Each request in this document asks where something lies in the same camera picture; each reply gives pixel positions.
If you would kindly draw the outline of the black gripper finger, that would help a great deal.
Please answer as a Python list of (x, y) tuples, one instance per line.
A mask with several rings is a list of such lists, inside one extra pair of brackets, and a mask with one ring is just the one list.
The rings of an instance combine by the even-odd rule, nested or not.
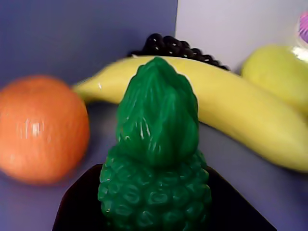
[(208, 167), (207, 171), (212, 194), (210, 231), (277, 230), (213, 168)]
[(62, 197), (54, 231), (105, 231), (106, 221), (98, 201), (101, 164), (87, 170)]

